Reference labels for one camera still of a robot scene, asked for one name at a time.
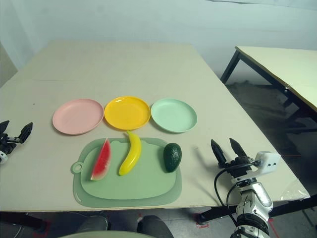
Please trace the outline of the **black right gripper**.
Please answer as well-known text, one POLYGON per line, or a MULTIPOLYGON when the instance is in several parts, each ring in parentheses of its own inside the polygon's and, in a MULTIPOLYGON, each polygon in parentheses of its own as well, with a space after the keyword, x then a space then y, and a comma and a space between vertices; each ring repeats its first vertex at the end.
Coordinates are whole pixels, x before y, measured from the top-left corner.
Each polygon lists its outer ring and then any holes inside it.
POLYGON ((233 178, 238 178, 246 175, 255 162, 250 157, 247 157, 245 151, 236 140, 229 138, 229 141, 231 148, 238 156, 230 162, 226 161, 221 147, 213 139, 211 140, 211 148, 218 161, 219 168, 225 170, 233 178))

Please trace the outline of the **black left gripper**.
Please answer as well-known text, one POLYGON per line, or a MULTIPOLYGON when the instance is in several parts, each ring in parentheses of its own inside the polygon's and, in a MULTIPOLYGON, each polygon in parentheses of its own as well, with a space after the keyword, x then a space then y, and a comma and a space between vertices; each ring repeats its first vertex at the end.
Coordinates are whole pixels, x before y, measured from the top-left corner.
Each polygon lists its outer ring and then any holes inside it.
POLYGON ((16 147, 17 143, 23 144, 29 135, 31 134, 33 123, 30 122, 27 125, 25 125, 18 137, 8 137, 7 134, 5 134, 5 130, 9 124, 9 121, 3 121, 0 123, 0 154, 1 155, 8 155, 10 154, 13 149, 16 147))

